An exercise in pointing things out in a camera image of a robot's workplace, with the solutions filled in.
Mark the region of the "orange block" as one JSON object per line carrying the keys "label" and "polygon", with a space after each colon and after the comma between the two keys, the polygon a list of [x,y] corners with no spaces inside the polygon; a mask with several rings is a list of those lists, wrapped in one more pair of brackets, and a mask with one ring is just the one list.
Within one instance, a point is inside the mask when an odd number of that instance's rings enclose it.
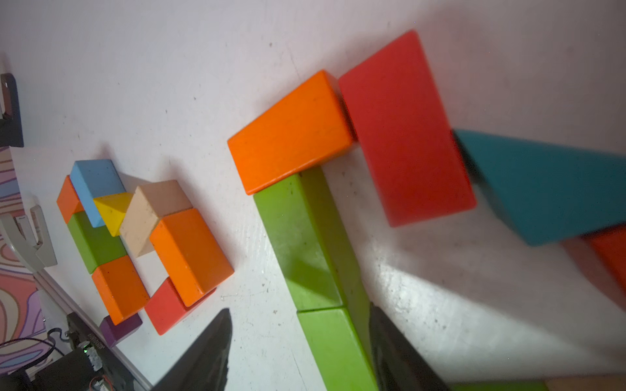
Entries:
{"label": "orange block", "polygon": [[75,213],[84,211],[82,202],[80,201],[68,175],[65,177],[56,203],[65,223],[69,223],[70,218]]}
{"label": "orange block", "polygon": [[196,209],[159,221],[150,242],[187,307],[234,274],[234,268]]}
{"label": "orange block", "polygon": [[130,319],[149,301],[150,296],[129,256],[97,267],[91,278],[115,325]]}
{"label": "orange block", "polygon": [[335,77],[321,70],[228,140],[247,195],[318,166],[356,142]]}

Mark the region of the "light blue long block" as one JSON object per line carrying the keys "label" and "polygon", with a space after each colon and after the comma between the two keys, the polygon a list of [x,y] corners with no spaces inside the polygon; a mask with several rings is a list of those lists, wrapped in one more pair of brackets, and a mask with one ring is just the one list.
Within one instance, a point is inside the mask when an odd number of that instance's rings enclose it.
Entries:
{"label": "light blue long block", "polygon": [[94,199],[126,191],[113,162],[110,159],[75,161],[70,180],[91,226],[104,226]]}

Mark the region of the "teal triangle block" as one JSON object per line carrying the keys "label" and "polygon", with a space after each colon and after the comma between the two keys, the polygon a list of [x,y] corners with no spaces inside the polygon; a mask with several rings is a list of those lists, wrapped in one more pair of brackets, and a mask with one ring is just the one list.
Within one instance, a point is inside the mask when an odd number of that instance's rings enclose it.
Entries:
{"label": "teal triangle block", "polygon": [[624,223],[624,156],[473,130],[454,135],[493,212],[527,244]]}

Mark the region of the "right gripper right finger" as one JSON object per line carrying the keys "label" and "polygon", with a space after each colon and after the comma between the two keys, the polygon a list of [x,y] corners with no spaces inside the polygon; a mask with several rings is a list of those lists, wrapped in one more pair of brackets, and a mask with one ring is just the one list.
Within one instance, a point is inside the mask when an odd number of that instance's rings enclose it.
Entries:
{"label": "right gripper right finger", "polygon": [[369,312],[373,371],[379,390],[450,391],[380,307],[371,302]]}

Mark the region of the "green block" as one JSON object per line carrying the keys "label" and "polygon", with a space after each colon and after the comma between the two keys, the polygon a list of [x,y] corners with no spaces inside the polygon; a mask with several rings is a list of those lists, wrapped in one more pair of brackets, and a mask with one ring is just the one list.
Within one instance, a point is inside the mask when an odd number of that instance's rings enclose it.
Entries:
{"label": "green block", "polygon": [[378,389],[347,309],[300,311],[297,317],[327,390]]}
{"label": "green block", "polygon": [[73,214],[67,227],[90,275],[97,267],[127,255],[122,240],[111,236],[106,226],[91,226],[86,212]]}
{"label": "green block", "polygon": [[548,391],[544,381],[485,381],[459,383],[450,386],[452,391]]}
{"label": "green block", "polygon": [[370,299],[324,171],[307,169],[253,198],[296,309],[346,308],[370,358]]}

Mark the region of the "natural wood block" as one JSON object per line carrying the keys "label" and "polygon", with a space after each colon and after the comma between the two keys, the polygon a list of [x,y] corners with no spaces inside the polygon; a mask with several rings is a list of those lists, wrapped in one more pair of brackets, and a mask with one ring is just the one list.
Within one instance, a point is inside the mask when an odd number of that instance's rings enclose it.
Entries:
{"label": "natural wood block", "polygon": [[133,257],[154,250],[153,229],[165,216],[192,208],[177,180],[140,185],[135,190],[121,226],[121,236]]}
{"label": "natural wood block", "polygon": [[550,391],[626,391],[625,375],[561,377],[545,385]]}

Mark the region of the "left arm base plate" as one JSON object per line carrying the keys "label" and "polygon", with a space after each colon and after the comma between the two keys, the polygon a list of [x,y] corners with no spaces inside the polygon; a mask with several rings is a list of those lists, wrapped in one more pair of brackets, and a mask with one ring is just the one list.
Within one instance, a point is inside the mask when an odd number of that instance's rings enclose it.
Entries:
{"label": "left arm base plate", "polygon": [[114,390],[142,390],[122,361],[75,312],[67,315],[72,350],[34,376],[36,390],[94,390],[104,381]]}

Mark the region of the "red block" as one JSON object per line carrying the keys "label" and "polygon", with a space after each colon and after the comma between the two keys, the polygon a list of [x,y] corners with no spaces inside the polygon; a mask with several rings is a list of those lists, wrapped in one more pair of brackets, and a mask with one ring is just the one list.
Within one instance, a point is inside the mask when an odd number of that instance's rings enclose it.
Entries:
{"label": "red block", "polygon": [[583,236],[583,240],[600,257],[616,283],[625,292],[625,225],[590,233]]}
{"label": "red block", "polygon": [[215,289],[208,292],[192,306],[185,306],[171,278],[168,277],[151,296],[144,309],[157,334],[163,336],[214,292]]}
{"label": "red block", "polygon": [[343,74],[339,87],[390,226],[476,207],[416,31]]}

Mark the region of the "purple cube block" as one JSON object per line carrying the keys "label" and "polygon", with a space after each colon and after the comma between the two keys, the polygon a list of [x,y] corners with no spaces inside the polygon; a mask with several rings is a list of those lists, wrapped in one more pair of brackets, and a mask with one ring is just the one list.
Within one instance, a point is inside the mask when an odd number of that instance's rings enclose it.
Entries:
{"label": "purple cube block", "polygon": [[107,346],[112,348],[138,330],[142,324],[143,321],[138,314],[132,315],[120,324],[114,324],[111,317],[106,316],[101,321],[99,329]]}

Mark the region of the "green block bottom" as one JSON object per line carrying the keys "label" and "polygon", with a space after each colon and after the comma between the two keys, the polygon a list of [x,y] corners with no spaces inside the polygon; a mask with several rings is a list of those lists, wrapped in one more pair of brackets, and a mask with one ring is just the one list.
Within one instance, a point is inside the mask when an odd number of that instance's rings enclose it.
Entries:
{"label": "green block bottom", "polygon": [[91,226],[86,212],[73,214],[67,227],[90,275],[97,267],[127,255],[122,240],[111,236],[106,226]]}

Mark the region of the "yellow triangle block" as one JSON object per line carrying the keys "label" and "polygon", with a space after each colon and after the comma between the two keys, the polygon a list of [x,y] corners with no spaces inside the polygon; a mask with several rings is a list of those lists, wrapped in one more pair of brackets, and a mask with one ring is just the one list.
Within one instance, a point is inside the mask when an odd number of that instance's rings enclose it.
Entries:
{"label": "yellow triangle block", "polygon": [[132,197],[131,193],[122,192],[94,199],[95,206],[111,236],[120,236],[120,229]]}

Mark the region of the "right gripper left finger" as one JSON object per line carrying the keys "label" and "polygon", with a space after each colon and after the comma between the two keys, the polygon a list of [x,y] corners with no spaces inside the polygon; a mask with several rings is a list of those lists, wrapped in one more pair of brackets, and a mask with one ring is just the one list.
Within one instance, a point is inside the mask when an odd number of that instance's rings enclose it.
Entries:
{"label": "right gripper left finger", "polygon": [[153,390],[225,390],[231,340],[231,313],[224,308]]}

